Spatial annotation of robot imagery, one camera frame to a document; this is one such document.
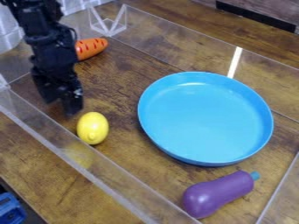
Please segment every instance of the toy lemon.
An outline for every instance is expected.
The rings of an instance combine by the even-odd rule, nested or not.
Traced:
[[[98,144],[108,136],[108,119],[97,112],[88,112],[77,123],[78,138],[86,144]]]

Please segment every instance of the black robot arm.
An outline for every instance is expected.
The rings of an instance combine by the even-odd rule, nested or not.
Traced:
[[[82,91],[73,65],[76,32],[58,23],[60,4],[54,0],[0,0],[22,27],[32,47],[32,79],[46,103],[60,99],[66,116],[82,108]]]

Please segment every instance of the wooden table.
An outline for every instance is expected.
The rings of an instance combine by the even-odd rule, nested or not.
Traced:
[[[299,38],[291,33],[190,1],[122,2],[299,67]],[[41,109],[73,132],[84,112],[102,113],[109,120],[110,131],[105,142],[94,148],[177,205],[184,189],[193,183],[213,180],[238,169],[248,172],[259,170],[261,179],[256,182],[255,191],[201,220],[202,223],[255,223],[299,148],[297,74],[260,74],[256,68],[249,75],[236,76],[268,101],[273,110],[275,133],[252,158],[226,167],[206,169],[165,156],[148,140],[136,120],[136,103],[145,87],[180,69],[113,39],[108,41],[108,49],[76,66],[88,87],[84,110],[65,120],[60,104],[40,105]],[[28,89],[28,85],[32,85],[30,80],[20,80],[12,88],[29,101],[38,101],[34,89]],[[0,176],[49,223],[142,223],[4,115],[0,130]]]

